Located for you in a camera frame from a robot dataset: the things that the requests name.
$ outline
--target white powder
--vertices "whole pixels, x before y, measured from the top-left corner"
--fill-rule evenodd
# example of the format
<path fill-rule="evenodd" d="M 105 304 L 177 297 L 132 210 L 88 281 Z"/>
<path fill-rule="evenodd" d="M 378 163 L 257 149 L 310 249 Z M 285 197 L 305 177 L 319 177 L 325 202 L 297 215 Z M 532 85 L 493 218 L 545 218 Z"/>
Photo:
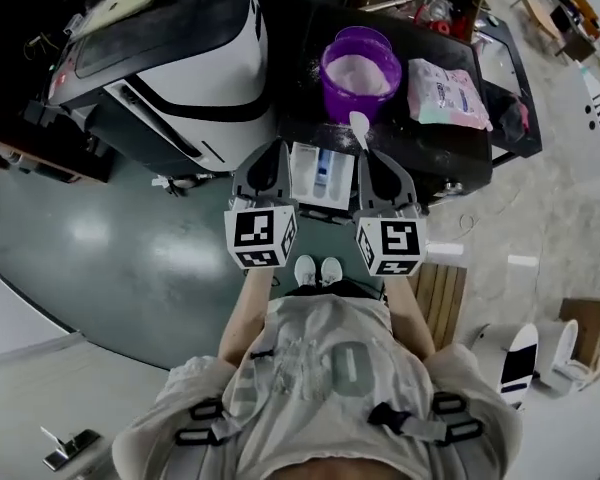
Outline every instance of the white powder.
<path fill-rule="evenodd" d="M 343 55 L 327 65 L 333 82 L 356 94 L 380 95 L 389 92 L 389 82 L 378 65 L 362 55 Z"/>

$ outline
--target person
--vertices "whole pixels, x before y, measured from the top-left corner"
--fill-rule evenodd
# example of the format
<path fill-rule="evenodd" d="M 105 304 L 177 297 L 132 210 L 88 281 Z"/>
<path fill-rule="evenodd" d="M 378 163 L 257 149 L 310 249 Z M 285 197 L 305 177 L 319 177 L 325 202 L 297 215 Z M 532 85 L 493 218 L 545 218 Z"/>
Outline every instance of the person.
<path fill-rule="evenodd" d="M 518 413 L 475 357 L 436 351 L 407 277 L 387 305 L 327 258 L 248 272 L 217 357 L 173 369 L 150 411 L 117 436 L 122 480 L 495 479 L 518 453 Z"/>

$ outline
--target green epoxy floor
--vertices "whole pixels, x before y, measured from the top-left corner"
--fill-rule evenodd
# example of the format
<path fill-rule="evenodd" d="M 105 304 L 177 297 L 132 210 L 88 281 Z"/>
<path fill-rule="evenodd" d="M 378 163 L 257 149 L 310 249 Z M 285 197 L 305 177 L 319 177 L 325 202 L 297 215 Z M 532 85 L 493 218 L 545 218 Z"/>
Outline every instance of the green epoxy floor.
<path fill-rule="evenodd" d="M 176 198 L 153 177 L 122 158 L 107 185 L 0 171 L 0 273 L 94 343 L 174 367 L 216 353 L 244 277 L 224 238 L 232 180 Z M 296 286 L 300 254 L 336 256 L 345 275 L 371 282 L 353 234 L 301 218 L 272 297 Z"/>

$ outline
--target black table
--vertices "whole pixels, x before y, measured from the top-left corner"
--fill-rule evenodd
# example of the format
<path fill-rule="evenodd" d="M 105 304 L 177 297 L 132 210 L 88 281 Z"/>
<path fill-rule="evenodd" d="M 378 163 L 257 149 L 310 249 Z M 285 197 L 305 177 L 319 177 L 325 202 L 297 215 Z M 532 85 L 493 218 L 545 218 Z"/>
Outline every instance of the black table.
<path fill-rule="evenodd" d="M 497 41 L 500 41 L 509 50 L 509 55 L 511 56 L 511 61 L 513 63 L 513 69 L 516 72 L 515 74 L 516 78 L 518 79 L 518 85 L 520 86 L 520 90 L 522 92 L 520 95 L 520 101 L 522 101 L 522 103 L 524 103 L 529 110 L 529 132 L 517 142 L 508 142 L 504 136 L 504 132 L 502 132 L 502 130 L 498 130 L 496 127 L 496 122 L 499 116 L 492 114 L 492 108 L 495 106 L 494 103 L 500 98 L 511 93 L 495 84 L 485 82 L 487 99 L 484 101 L 487 104 L 487 110 L 489 110 L 491 122 L 493 123 L 494 127 L 496 127 L 496 129 L 494 129 L 494 131 L 490 134 L 491 144 L 507 151 L 507 153 L 494 161 L 494 167 L 497 167 L 510 160 L 513 160 L 514 158 L 529 158 L 530 156 L 539 153 L 542 151 L 542 138 L 540 136 L 540 126 L 538 125 L 538 116 L 536 115 L 536 107 L 533 103 L 533 96 L 531 94 L 529 80 L 524 70 L 520 53 L 518 53 L 518 48 L 516 48 L 516 43 L 511 35 L 511 31 L 509 30 L 508 25 L 500 18 L 497 18 L 498 25 L 494 26 L 487 19 L 488 16 L 488 13 L 485 11 L 480 11 L 478 19 L 486 23 L 486 25 L 480 29 L 480 32 L 486 36 L 492 37 Z"/>
<path fill-rule="evenodd" d="M 285 8 L 284 44 L 278 43 L 274 50 L 277 59 L 282 59 L 275 68 L 279 74 L 275 81 L 275 100 L 280 109 L 278 137 L 351 155 L 360 153 L 351 130 L 329 122 L 318 66 L 322 52 L 341 29 L 364 25 L 391 41 L 403 69 L 400 88 L 372 125 L 369 146 L 390 155 L 411 174 L 418 198 L 425 203 L 435 200 L 434 194 L 447 181 L 462 183 L 465 193 L 491 181 L 493 166 L 486 131 L 421 125 L 409 117 L 409 59 L 424 58 L 444 69 L 466 70 L 485 100 L 478 60 L 471 46 L 409 22 L 354 9 L 311 6 L 302 17 L 297 11 L 293 4 Z"/>

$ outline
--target concrete floor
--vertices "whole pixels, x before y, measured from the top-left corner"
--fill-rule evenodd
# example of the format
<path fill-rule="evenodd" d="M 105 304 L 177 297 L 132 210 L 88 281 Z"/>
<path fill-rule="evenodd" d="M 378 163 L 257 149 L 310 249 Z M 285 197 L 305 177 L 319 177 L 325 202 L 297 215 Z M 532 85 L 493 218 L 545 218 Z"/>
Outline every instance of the concrete floor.
<path fill-rule="evenodd" d="M 509 9 L 513 1 L 488 0 L 516 38 L 544 151 L 498 168 L 479 192 L 432 209 L 430 239 L 465 247 L 460 340 L 485 323 L 555 316 L 566 296 L 600 297 L 600 201 L 572 189 L 560 109 L 551 99 L 565 62 L 522 9 Z M 224 243 L 230 180 L 177 199 L 150 187 L 151 178 L 127 161 L 106 186 L 0 173 L 0 273 L 93 342 L 172 367 L 215 353 L 243 277 Z M 346 275 L 368 281 L 352 235 L 302 220 L 291 265 L 298 254 L 334 255 Z M 512 263 L 510 255 L 538 265 Z M 291 268 L 277 276 L 274 296 L 294 285 Z"/>

